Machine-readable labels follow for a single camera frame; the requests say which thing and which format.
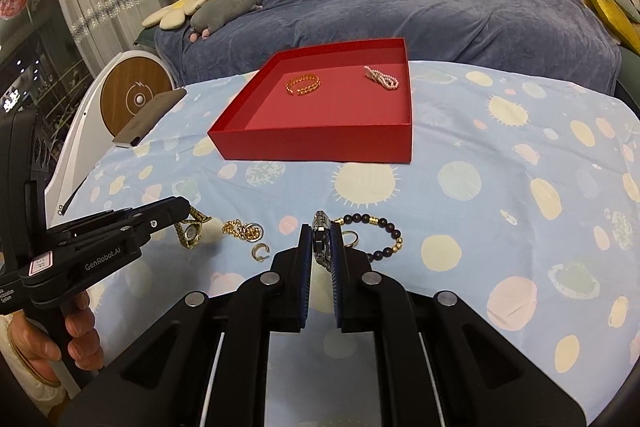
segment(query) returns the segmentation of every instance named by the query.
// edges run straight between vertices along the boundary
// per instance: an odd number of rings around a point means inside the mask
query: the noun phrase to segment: sleeve
[[[52,387],[37,380],[20,361],[9,340],[11,319],[11,315],[0,315],[0,352],[29,398],[44,416],[48,416],[53,407],[63,402],[66,392],[62,386]]]

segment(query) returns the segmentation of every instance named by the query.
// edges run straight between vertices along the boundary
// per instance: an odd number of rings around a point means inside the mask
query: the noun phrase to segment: red box
[[[396,77],[398,89],[369,80],[364,66]],[[317,74],[320,87],[291,96],[287,82],[305,73]],[[276,53],[216,120],[209,137],[226,160],[410,163],[411,86],[404,39]]]

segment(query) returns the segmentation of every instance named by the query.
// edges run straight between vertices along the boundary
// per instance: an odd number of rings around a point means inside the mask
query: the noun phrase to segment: brown phone case
[[[117,147],[135,147],[175,104],[187,94],[186,89],[156,94],[113,139]]]

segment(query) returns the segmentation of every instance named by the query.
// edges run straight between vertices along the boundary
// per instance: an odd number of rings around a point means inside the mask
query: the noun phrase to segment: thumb
[[[10,334],[15,347],[27,360],[60,360],[60,348],[43,331],[31,324],[24,314],[17,314],[11,321]]]

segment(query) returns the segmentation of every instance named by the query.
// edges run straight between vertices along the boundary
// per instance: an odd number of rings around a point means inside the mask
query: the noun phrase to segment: yellow pillow
[[[620,37],[622,43],[640,55],[640,37],[622,8],[614,0],[589,0],[596,9],[600,20],[607,24]]]

